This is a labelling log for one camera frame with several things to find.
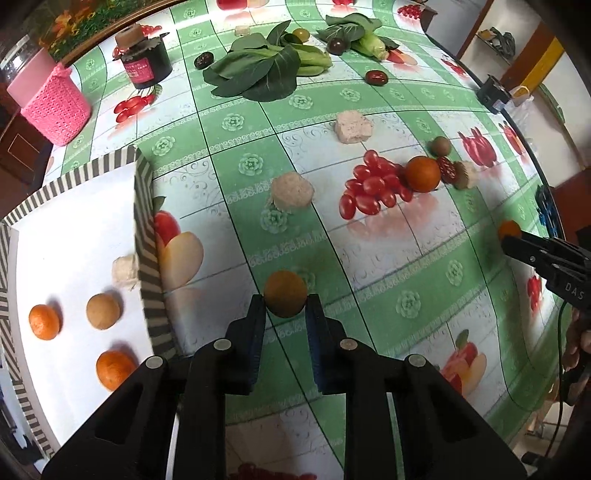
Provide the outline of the beige cake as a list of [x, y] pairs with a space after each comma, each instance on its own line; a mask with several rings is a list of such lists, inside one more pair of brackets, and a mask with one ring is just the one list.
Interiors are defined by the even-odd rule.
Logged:
[[359, 111], [342, 111], [335, 117], [335, 134], [344, 144], [360, 143], [372, 137], [373, 123]]
[[112, 263], [111, 277], [115, 287], [132, 290], [138, 283], [139, 264], [135, 253], [116, 258]]
[[458, 190], [474, 188], [479, 180], [479, 170], [471, 163], [457, 161], [454, 163], [457, 178], [453, 185]]
[[270, 184], [270, 202], [284, 212], [307, 208], [314, 194], [314, 186], [296, 171], [284, 173]]

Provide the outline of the tan round fruit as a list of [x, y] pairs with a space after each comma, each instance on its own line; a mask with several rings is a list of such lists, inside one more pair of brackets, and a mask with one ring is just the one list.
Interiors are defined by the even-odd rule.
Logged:
[[86, 316], [92, 327], [106, 330], [121, 317], [121, 307], [112, 295], [108, 293], [96, 294], [87, 302]]

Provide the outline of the beige cake top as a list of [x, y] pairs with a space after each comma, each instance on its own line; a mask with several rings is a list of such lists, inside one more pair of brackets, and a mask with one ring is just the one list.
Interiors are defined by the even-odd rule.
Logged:
[[344, 144], [360, 143], [372, 137], [373, 123], [359, 111], [342, 111], [335, 117], [335, 134]]

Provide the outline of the red jujube beside kiwi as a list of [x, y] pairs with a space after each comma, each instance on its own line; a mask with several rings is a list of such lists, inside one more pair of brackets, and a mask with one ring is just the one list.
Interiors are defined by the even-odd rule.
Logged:
[[445, 184], [454, 184], [458, 178], [455, 164], [446, 157], [439, 157], [436, 162], [440, 170], [441, 180]]

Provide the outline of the brown kiwi fruit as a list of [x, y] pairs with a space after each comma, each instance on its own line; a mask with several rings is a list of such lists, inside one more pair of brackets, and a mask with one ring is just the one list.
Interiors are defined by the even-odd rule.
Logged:
[[448, 138], [437, 136], [430, 142], [429, 148], [436, 157], [446, 157], [451, 153], [452, 144]]

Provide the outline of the small black box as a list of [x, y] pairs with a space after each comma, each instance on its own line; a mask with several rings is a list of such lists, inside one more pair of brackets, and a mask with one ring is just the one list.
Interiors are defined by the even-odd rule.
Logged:
[[491, 113], [499, 114], [511, 100], [511, 94], [496, 77], [489, 75], [478, 90], [477, 98]]

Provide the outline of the green fruit tablecloth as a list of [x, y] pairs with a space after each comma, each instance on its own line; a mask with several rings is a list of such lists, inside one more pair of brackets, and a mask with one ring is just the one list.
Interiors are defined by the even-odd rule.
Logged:
[[[186, 1], [150, 16], [149, 26], [168, 33], [173, 68], [155, 101], [120, 117], [135, 89], [112, 58], [112, 40], [90, 50], [72, 77], [92, 117], [54, 150], [52, 171], [130, 145], [150, 161], [163, 243], [185, 254], [167, 270], [165, 290], [183, 351], [221, 335], [271, 273], [290, 270], [349, 335], [392, 357], [425, 356], [515, 444], [555, 379], [557, 331], [570, 316], [529, 266], [502, 253], [497, 237], [505, 220], [545, 234], [535, 202], [541, 178], [505, 118], [478, 102], [474, 81], [424, 33], [416, 7], [358, 1], [353, 11], [379, 19], [400, 58], [377, 63], [348, 52], [287, 98], [262, 104], [212, 95], [195, 57], [221, 57], [237, 33], [267, 34], [287, 20], [312, 32], [346, 8], [273, 1], [229, 13]], [[369, 85], [369, 70], [389, 82]], [[373, 123], [369, 140], [339, 141], [335, 117], [346, 110]], [[439, 135], [450, 139], [453, 160], [479, 170], [474, 188], [443, 184], [377, 213], [342, 200], [365, 152], [405, 164]], [[291, 171], [315, 194], [307, 208], [284, 212], [270, 202], [270, 184]]]

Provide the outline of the red jujube on green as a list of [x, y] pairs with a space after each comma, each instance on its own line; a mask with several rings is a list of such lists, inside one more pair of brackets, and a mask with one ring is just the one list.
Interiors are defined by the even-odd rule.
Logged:
[[365, 81], [372, 86], [385, 86], [389, 82], [388, 74], [382, 70], [369, 70]]

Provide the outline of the small bok choy with corn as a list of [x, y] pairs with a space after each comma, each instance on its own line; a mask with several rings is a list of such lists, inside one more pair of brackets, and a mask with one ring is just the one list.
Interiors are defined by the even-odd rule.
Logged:
[[379, 62], [387, 60], [390, 52], [397, 50], [399, 44], [391, 38], [381, 36], [376, 30], [383, 24], [377, 18], [370, 18], [361, 13], [352, 13], [345, 17], [325, 16], [325, 28], [318, 29], [315, 37], [322, 42], [332, 38], [341, 38], [349, 43], [349, 50], [353, 50], [365, 57]]

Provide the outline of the dark plum right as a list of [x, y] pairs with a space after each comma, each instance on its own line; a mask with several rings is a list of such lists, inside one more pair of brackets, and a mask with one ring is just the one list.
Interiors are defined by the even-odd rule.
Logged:
[[327, 51], [329, 54], [341, 56], [349, 49], [349, 43], [341, 38], [332, 38], [327, 42]]

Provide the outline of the dark plum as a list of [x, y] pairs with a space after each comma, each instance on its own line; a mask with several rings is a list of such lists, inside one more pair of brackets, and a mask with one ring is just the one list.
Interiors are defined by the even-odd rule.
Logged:
[[204, 70], [214, 63], [214, 55], [211, 51], [205, 51], [197, 55], [193, 61], [194, 68]]
[[327, 51], [329, 54], [341, 56], [349, 49], [349, 43], [341, 38], [332, 38], [327, 42]]

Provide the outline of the dark plum left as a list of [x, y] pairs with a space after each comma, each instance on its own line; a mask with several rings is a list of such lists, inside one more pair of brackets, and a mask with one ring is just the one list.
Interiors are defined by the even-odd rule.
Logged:
[[214, 55], [211, 51], [205, 51], [197, 55], [193, 61], [194, 68], [204, 70], [214, 63]]

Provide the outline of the black jar with cork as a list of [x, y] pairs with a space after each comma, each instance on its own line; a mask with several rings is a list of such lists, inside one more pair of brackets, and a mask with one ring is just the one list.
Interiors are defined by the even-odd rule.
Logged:
[[113, 60], [120, 61], [134, 87], [146, 89], [164, 80], [172, 65], [160, 26], [132, 24], [115, 35]]

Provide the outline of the pink knitted jar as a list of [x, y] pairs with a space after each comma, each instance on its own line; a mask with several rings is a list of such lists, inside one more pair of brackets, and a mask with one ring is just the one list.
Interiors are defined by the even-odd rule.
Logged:
[[1, 79], [21, 115], [55, 146], [65, 146], [90, 118], [89, 101], [70, 68], [35, 46], [14, 46], [1, 57]]

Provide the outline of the flower garden painting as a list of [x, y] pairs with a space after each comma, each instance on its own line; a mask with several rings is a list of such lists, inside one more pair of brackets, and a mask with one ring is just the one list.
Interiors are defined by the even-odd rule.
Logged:
[[43, 1], [33, 14], [36, 43], [73, 63], [118, 30], [179, 1]]

